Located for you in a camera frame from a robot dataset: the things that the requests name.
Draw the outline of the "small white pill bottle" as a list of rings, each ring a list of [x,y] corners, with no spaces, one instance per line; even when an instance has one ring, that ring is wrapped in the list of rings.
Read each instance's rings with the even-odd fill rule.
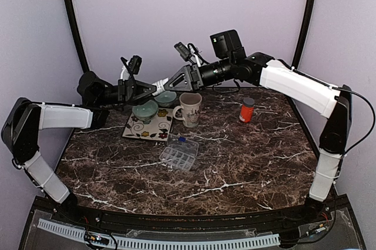
[[[169,78],[160,79],[153,83],[154,86],[156,86],[156,92],[154,95],[161,94],[165,91],[165,84],[169,81]]]

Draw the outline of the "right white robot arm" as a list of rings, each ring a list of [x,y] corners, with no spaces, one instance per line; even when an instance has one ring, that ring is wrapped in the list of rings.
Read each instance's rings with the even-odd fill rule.
[[[300,209],[300,218],[312,223],[323,212],[320,202],[327,199],[331,186],[339,176],[340,163],[351,127],[352,98],[350,88],[320,81],[295,70],[281,59],[256,52],[247,56],[236,30],[210,37],[217,62],[183,66],[167,80],[169,91],[194,92],[221,82],[236,79],[253,86],[275,90],[297,100],[327,119],[319,139],[319,159],[307,205]]]

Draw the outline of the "orange pill bottle grey cap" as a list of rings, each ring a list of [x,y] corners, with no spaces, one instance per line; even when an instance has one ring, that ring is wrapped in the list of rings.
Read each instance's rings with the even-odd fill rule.
[[[250,97],[245,97],[243,99],[241,109],[240,109],[240,114],[239,114],[239,119],[243,123],[249,123],[251,121],[253,111],[254,111],[254,104],[255,104],[254,99]]]

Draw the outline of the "clear plastic pill organizer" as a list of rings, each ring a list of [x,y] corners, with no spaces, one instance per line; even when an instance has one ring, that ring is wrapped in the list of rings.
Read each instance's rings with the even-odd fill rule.
[[[169,134],[166,147],[159,160],[167,165],[183,171],[190,171],[198,154],[199,144],[193,140]]]

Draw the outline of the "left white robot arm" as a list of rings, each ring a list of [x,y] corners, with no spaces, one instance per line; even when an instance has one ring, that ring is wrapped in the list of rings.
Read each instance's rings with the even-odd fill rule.
[[[24,170],[37,188],[56,203],[62,204],[60,215],[70,224],[83,219],[76,197],[58,178],[42,157],[38,146],[39,132],[44,129],[99,129],[109,115],[109,105],[135,104],[164,90],[165,80],[153,84],[135,80],[131,74],[121,74],[112,85],[89,71],[82,75],[77,88],[82,105],[32,102],[20,97],[14,104],[1,131],[1,139],[12,154],[12,164]]]

